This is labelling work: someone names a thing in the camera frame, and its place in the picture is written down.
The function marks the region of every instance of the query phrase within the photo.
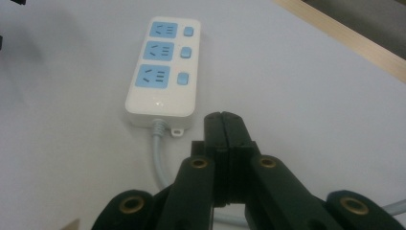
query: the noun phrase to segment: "power switch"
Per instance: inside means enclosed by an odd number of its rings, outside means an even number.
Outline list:
[[[187,85],[189,82],[189,74],[188,73],[179,73],[177,82],[180,85]]]
[[[184,36],[193,36],[194,29],[193,27],[185,27],[185,30],[183,31]]]
[[[180,51],[181,58],[191,58],[192,55],[192,48],[191,47],[182,47]]]

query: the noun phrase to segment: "blue outlet panel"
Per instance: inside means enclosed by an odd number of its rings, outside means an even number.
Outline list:
[[[147,88],[167,88],[170,67],[166,65],[143,64],[138,71],[135,85]]]
[[[153,60],[172,60],[173,43],[163,41],[147,42],[146,50],[144,51],[144,59]]]
[[[153,22],[150,36],[176,38],[177,24],[169,22]]]

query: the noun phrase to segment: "white tabletop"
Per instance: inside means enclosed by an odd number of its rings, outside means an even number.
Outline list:
[[[150,130],[124,110],[157,15],[202,24],[194,126],[164,139],[172,177],[203,118],[230,111],[320,198],[406,198],[406,84],[271,0],[3,0],[0,229],[90,229],[113,196],[158,192]]]

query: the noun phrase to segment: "white cable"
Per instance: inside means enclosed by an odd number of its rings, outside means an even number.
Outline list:
[[[165,189],[170,185],[168,174],[164,171],[161,161],[161,138],[164,136],[166,124],[162,120],[155,120],[152,128],[152,157],[155,173],[158,177],[159,188]],[[239,227],[248,227],[245,218],[239,218],[231,215],[214,213],[214,221],[232,224]]]
[[[382,207],[391,216],[406,213],[406,199]]]

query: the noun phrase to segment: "white power strip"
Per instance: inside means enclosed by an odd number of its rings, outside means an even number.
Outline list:
[[[195,108],[200,22],[154,17],[129,87],[125,108],[137,127],[164,120],[173,136],[192,125]]]

